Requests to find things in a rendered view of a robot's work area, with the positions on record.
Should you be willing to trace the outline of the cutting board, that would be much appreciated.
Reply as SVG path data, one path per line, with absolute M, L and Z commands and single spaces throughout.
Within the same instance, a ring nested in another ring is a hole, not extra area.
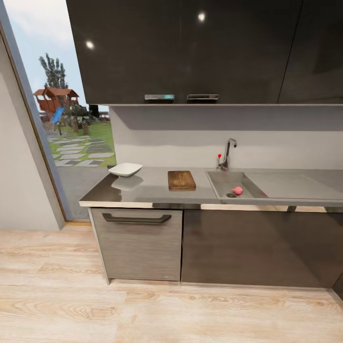
M 190 171 L 168 171 L 169 189 L 195 189 L 196 183 Z

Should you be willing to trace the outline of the vidalia onion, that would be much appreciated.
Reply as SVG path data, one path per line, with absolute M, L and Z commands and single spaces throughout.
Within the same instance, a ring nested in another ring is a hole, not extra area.
M 240 186 L 236 186 L 236 187 L 233 189 L 233 191 L 234 191 L 237 195 L 240 195 L 240 194 L 243 193 L 243 189 L 242 189 L 242 187 L 240 187 Z

